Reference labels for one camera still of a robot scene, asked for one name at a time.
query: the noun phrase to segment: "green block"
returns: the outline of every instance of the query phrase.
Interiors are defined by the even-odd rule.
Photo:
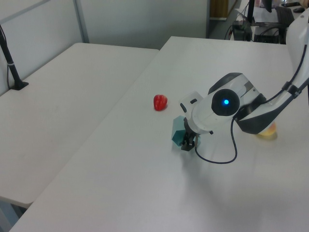
[[[185,135],[183,123],[184,117],[178,116],[173,120],[172,140],[177,146],[181,146]]]

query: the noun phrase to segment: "wire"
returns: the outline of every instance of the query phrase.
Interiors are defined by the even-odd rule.
[[[264,30],[260,35],[264,35],[266,32],[272,30],[272,29],[276,29],[276,28],[279,28],[279,26],[275,26],[275,27],[269,27],[267,28],[266,30]]]
[[[246,7],[242,10],[242,12],[239,13],[239,14],[236,16],[236,19],[237,19],[238,16],[240,16],[244,11],[245,11],[244,15],[246,14],[246,9],[247,9],[248,5],[249,5],[249,3],[248,3],[248,4],[246,5]],[[227,31],[226,31],[226,33],[225,33],[225,36],[224,36],[224,40],[226,40],[226,36],[227,36],[227,34],[228,34],[228,32],[229,32],[229,30],[230,30],[231,27],[232,27],[232,25],[227,29]]]
[[[2,29],[2,26],[1,26],[1,24],[0,24],[0,30],[1,30],[1,34],[2,34],[2,35],[3,35],[3,37],[4,37],[5,43],[6,43],[6,37],[5,37],[5,34],[4,34],[4,31],[3,31],[3,29]]]
[[[10,87],[10,84],[9,84],[9,65],[7,65],[6,83],[8,84],[8,88],[10,90],[11,87]]]
[[[297,76],[297,74],[298,74],[298,72],[299,72],[299,70],[300,70],[300,67],[302,66],[302,64],[303,64],[303,62],[304,62],[304,57],[305,57],[305,54],[306,54],[306,50],[307,50],[307,44],[305,44],[305,46],[304,46],[303,55],[302,55],[302,57],[301,57],[300,63],[299,63],[299,65],[298,65],[298,68],[297,68],[296,72],[294,73],[292,79],[289,81],[290,84],[295,80],[295,78],[296,78],[296,76]],[[275,99],[276,97],[278,97],[282,92],[283,92],[283,89],[281,89],[275,96],[273,96],[272,98],[268,99],[267,101],[262,102],[261,104],[265,104],[265,103],[270,102],[271,100],[273,100],[273,99]]]
[[[246,15],[246,9],[247,9],[248,5],[249,5],[249,3],[245,6],[245,8],[243,8],[242,12],[239,13],[239,14],[236,16],[236,19],[238,18],[238,16],[240,16],[240,15],[243,13],[243,11],[245,11],[245,13],[244,13],[244,15],[243,15],[243,18],[246,17],[245,15]]]
[[[233,125],[234,125],[234,121],[235,121],[235,116],[232,118],[232,121],[231,121],[231,137],[232,137],[232,141],[233,141],[233,145],[234,145],[234,149],[235,149],[235,156],[232,160],[230,161],[227,161],[227,162],[215,162],[215,161],[212,161],[212,160],[209,160],[209,159],[205,159],[204,157],[202,157],[198,151],[197,151],[197,144],[198,144],[198,135],[196,136],[196,141],[195,141],[195,153],[197,154],[198,157],[200,157],[202,160],[204,161],[207,161],[209,163],[215,163],[215,164],[228,164],[228,163],[231,163],[233,162],[234,160],[236,160],[237,158],[237,146],[236,146],[236,142],[235,142],[235,139],[234,139],[234,134],[233,134]]]
[[[232,27],[232,25],[227,29],[225,36],[224,36],[224,40],[226,40],[227,33],[228,33],[228,31],[230,30],[231,27]]]
[[[276,31],[275,31],[275,33],[274,33],[272,36],[275,36],[275,34],[276,34],[277,32],[279,32],[279,29],[278,29],[278,30],[276,30]]]
[[[296,72],[294,73],[294,76],[292,77],[292,79],[290,80],[290,83],[292,83],[294,81],[294,79],[296,78],[299,70],[300,70],[300,67],[302,66],[303,62],[304,62],[304,58],[305,58],[305,54],[306,54],[306,50],[307,50],[307,44],[305,44],[304,46],[304,51],[303,51],[303,55],[301,56],[301,60],[300,60],[300,63],[298,65],[298,68],[296,70]]]

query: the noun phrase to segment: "red object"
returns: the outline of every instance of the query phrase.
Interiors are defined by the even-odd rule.
[[[154,109],[156,111],[161,111],[166,108],[168,103],[168,98],[162,94],[155,95],[154,97]]]

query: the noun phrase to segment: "cable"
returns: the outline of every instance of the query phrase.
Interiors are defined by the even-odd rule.
[[[247,9],[248,5],[249,5],[249,3],[248,3],[248,4],[246,5],[246,7],[242,10],[242,12],[239,13],[239,14],[236,16],[236,19],[238,18],[238,16],[240,16],[240,15],[243,13],[243,11],[245,11],[244,15],[246,14],[246,9]],[[229,30],[230,30],[231,27],[232,27],[232,25],[227,29],[227,31],[226,31],[226,33],[225,33],[225,36],[224,36],[224,40],[226,40],[226,36],[227,36],[227,34],[228,34],[228,32],[229,32]]]
[[[7,65],[6,83],[8,84],[8,88],[10,90],[11,87],[10,87],[10,84],[9,84],[9,65]]]
[[[275,33],[274,33],[272,36],[275,36],[275,34],[276,34],[277,32],[279,32],[279,29],[278,29],[278,30],[276,30],[276,31],[275,31]]]
[[[198,157],[200,157],[202,160],[204,161],[207,161],[209,163],[215,163],[215,164],[228,164],[228,163],[231,163],[233,162],[234,160],[236,160],[237,158],[237,146],[236,146],[236,142],[235,142],[235,139],[234,139],[234,134],[233,134],[233,125],[234,125],[234,120],[235,120],[235,116],[232,118],[232,121],[231,121],[231,137],[232,137],[232,141],[233,141],[233,145],[234,145],[234,149],[235,149],[235,156],[232,160],[230,161],[227,161],[227,162],[215,162],[215,161],[212,161],[212,160],[208,160],[208,159],[205,159],[204,157],[202,157],[198,151],[197,151],[197,144],[198,144],[198,135],[196,136],[195,138],[195,146],[194,146],[194,149],[195,149],[195,153],[197,154]]]
[[[295,80],[295,78],[296,78],[296,76],[297,76],[297,74],[298,74],[298,72],[299,72],[299,70],[300,70],[300,67],[302,66],[302,64],[303,64],[303,62],[304,62],[304,57],[305,57],[305,54],[306,54],[306,50],[307,50],[307,45],[305,44],[305,46],[304,46],[304,51],[303,51],[303,55],[302,55],[302,57],[301,57],[300,63],[299,63],[299,65],[298,65],[298,68],[297,68],[296,72],[294,73],[292,79],[289,81],[290,84],[292,84],[292,82]],[[273,100],[273,99],[275,99],[276,97],[278,97],[282,92],[283,92],[283,89],[281,89],[275,96],[273,96],[272,98],[268,99],[267,101],[262,102],[261,104],[265,104],[265,103],[270,102],[271,100]]]
[[[227,29],[225,36],[224,36],[224,40],[226,40],[226,35],[227,35],[227,33],[228,33],[228,31],[230,30],[231,27],[232,27],[232,25]]]
[[[302,55],[302,57],[301,57],[300,63],[299,63],[299,65],[298,65],[298,68],[297,68],[296,72],[294,73],[294,76],[293,76],[292,79],[290,80],[290,83],[292,83],[292,82],[294,81],[294,79],[296,78],[296,76],[297,76],[297,74],[298,74],[298,72],[299,72],[299,70],[300,70],[300,67],[301,67],[302,64],[303,64],[304,57],[305,57],[305,54],[306,54],[306,50],[307,50],[307,44],[305,44],[305,46],[304,46],[304,51],[303,51],[303,55]]]
[[[245,11],[245,13],[243,14],[243,18],[246,17],[245,15],[246,15],[246,9],[247,9],[248,5],[249,5],[249,3],[248,3],[248,4],[245,6],[245,8],[243,8],[243,10],[242,10],[242,12]]]
[[[4,34],[4,31],[3,31],[3,29],[2,29],[2,26],[1,26],[1,24],[0,24],[0,31],[1,31],[1,34],[3,35],[3,37],[4,37],[4,40],[5,40],[5,43],[6,43],[6,37],[5,37],[5,34]]]

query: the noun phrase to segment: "wall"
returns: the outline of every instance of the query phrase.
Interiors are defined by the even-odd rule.
[[[82,41],[73,0],[50,0],[4,22],[2,28],[21,79]],[[6,60],[0,50],[0,95],[7,89]]]
[[[90,43],[160,49],[170,36],[205,38],[208,0],[77,0]]]

